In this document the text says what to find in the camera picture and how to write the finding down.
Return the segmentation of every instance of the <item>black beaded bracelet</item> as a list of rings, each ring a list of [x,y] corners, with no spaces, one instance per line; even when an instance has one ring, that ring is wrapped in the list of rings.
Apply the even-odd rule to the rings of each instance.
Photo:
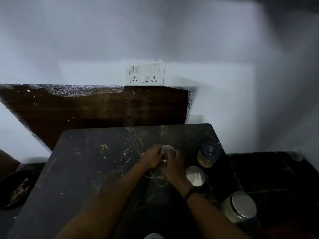
[[[187,192],[187,194],[185,195],[185,202],[187,202],[187,199],[188,199],[188,197],[192,194],[192,193],[196,193],[197,192],[197,189],[196,188],[191,188],[188,192]]]

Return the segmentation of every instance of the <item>person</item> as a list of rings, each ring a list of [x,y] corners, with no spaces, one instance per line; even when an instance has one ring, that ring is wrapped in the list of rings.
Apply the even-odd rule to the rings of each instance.
[[[157,144],[142,154],[140,161],[119,179],[116,186],[98,195],[94,206],[73,217],[55,239],[110,238],[138,181],[148,170],[161,163],[163,154],[160,148],[161,145]],[[186,178],[180,151],[176,151],[176,154],[172,150],[167,152],[167,166],[163,166],[162,172],[183,198],[193,188]],[[249,238],[202,194],[190,193],[186,204],[205,239]],[[163,237],[154,234],[149,238]]]

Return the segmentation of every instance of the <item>white switch plate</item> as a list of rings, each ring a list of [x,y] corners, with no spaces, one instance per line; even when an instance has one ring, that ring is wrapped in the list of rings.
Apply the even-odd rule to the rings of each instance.
[[[138,72],[130,72],[130,67],[138,66]],[[163,60],[123,60],[126,85],[163,86],[165,61]]]

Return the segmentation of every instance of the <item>person's left hand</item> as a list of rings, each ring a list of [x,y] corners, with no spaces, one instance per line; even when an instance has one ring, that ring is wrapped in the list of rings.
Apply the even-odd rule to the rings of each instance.
[[[146,169],[154,169],[162,161],[163,152],[160,153],[161,145],[155,144],[141,155],[140,164]]]

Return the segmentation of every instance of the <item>person's right arm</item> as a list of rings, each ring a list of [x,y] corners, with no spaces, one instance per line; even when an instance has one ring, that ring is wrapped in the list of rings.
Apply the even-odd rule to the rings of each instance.
[[[163,174],[183,198],[193,188],[193,185],[186,178],[184,159],[180,151],[177,151],[176,155],[168,151],[167,166],[163,168]],[[211,205],[202,194],[191,194],[187,199],[187,205],[205,239],[249,239],[220,210]]]

